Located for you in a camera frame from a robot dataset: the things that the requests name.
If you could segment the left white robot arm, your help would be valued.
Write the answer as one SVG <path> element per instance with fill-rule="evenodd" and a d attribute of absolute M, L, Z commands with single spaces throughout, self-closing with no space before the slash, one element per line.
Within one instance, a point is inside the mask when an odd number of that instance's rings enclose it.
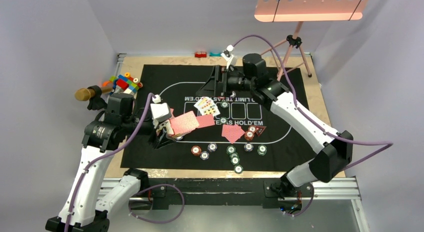
<path fill-rule="evenodd" d="M 60 213 L 47 220 L 47 231 L 107 232 L 110 219 L 131 196 L 142 197 L 151 189 L 146 171 L 129 169 L 118 185 L 98 200 L 112 158 L 136 135 L 153 131 L 153 123 L 146 121 L 148 110 L 164 105 L 159 95 L 149 93 L 141 117 L 136 119 L 133 103 L 134 97 L 130 94 L 113 94 L 108 100 L 104 119 L 94 120 L 86 126 L 74 183 Z"/>

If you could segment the red poker chip stack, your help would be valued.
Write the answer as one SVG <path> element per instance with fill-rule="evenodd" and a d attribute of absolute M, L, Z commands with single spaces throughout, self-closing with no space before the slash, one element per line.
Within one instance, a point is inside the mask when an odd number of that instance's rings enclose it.
<path fill-rule="evenodd" d="M 203 152 L 199 146 L 192 146 L 190 151 L 194 156 L 200 156 L 200 154 Z"/>

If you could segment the blue poker chip stack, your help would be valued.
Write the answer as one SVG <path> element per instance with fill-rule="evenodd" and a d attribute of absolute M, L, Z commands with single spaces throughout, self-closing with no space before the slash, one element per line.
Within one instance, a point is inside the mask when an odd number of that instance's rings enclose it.
<path fill-rule="evenodd" d="M 217 150 L 218 146 L 216 143 L 209 143 L 207 146 L 207 150 L 209 152 L 215 152 Z"/>

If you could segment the small green chip stack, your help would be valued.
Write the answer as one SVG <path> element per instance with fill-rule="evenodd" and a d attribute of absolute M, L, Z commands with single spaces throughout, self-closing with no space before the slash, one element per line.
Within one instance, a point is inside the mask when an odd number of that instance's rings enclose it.
<path fill-rule="evenodd" d="M 264 156 L 267 153 L 268 149 L 266 145 L 259 145 L 257 148 L 257 153 L 261 156 Z"/>

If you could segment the small red chip stack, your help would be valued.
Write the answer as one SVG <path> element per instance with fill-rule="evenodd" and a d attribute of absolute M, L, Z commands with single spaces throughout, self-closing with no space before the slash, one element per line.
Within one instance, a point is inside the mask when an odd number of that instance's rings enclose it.
<path fill-rule="evenodd" d="M 255 134 L 252 131 L 246 131 L 245 134 L 244 134 L 244 138 L 247 141 L 251 141 L 254 137 L 255 137 Z"/>

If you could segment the triangular all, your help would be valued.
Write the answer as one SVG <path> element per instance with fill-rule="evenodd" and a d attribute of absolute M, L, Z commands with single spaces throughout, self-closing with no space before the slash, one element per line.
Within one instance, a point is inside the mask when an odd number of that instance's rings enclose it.
<path fill-rule="evenodd" d="M 256 131 L 255 131 L 256 135 L 260 136 L 265 129 L 266 129 L 266 126 L 256 126 Z"/>

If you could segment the single green chip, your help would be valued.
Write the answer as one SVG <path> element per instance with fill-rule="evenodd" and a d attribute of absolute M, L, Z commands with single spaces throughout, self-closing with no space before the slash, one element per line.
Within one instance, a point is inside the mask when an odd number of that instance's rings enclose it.
<path fill-rule="evenodd" d="M 223 102 L 220 103 L 220 107 L 221 108 L 228 108 L 229 107 L 229 103 L 226 102 L 226 101 L 223 101 Z"/>
<path fill-rule="evenodd" d="M 228 124 L 228 119 L 226 118 L 226 117 L 221 117 L 220 119 L 219 119 L 219 121 L 220 121 L 220 123 L 221 124 Z"/>

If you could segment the red playing card box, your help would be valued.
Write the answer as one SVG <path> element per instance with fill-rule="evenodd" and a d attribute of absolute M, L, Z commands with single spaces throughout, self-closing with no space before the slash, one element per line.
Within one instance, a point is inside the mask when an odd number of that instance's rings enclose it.
<path fill-rule="evenodd" d="M 170 120 L 166 120 L 159 125 L 159 129 L 164 132 L 168 138 L 172 138 L 175 133 L 171 126 Z"/>

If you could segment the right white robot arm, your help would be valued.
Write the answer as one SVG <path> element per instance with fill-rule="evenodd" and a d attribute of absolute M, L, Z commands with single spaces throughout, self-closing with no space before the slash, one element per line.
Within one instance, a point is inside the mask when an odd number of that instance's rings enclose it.
<path fill-rule="evenodd" d="M 279 188 L 284 194 L 292 196 L 301 186 L 311 182 L 328 183 L 352 161 L 353 147 L 348 144 L 348 140 L 353 139 L 352 134 L 339 133 L 309 112 L 295 99 L 295 91 L 268 71 L 266 61 L 257 53 L 242 58 L 242 70 L 233 65 L 225 70 L 214 69 L 196 95 L 229 97 L 241 91 L 250 92 L 256 103 L 286 121 L 316 153 L 310 161 L 281 176 Z"/>

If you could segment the red backed card deck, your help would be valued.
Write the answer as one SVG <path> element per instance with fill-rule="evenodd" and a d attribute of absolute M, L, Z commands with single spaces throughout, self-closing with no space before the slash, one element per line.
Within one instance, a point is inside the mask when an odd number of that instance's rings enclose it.
<path fill-rule="evenodd" d="M 199 127 L 199 122 L 193 111 L 189 111 L 170 120 L 170 126 L 175 135 L 189 133 Z"/>

